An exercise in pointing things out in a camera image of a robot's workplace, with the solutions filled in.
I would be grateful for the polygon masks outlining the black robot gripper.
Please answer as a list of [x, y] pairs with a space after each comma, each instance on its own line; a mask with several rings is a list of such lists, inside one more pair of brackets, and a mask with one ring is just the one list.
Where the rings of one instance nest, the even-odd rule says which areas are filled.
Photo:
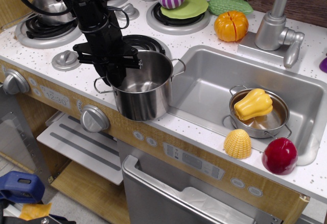
[[78, 20], [87, 42], [74, 45], [73, 50], [82, 63], [94, 65], [106, 85], [119, 87], [126, 77], [125, 68], [141, 68], [138, 50], [123, 41], [114, 14], [91, 15]]

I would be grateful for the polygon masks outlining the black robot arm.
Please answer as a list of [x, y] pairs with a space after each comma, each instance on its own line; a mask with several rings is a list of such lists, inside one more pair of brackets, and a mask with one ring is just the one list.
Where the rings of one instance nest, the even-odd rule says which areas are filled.
[[63, 0], [64, 13], [72, 12], [78, 27], [87, 39], [76, 44], [80, 63], [92, 64], [108, 86], [118, 87], [124, 81], [128, 68], [140, 69], [138, 51], [124, 42], [115, 15], [116, 8], [108, 0]]

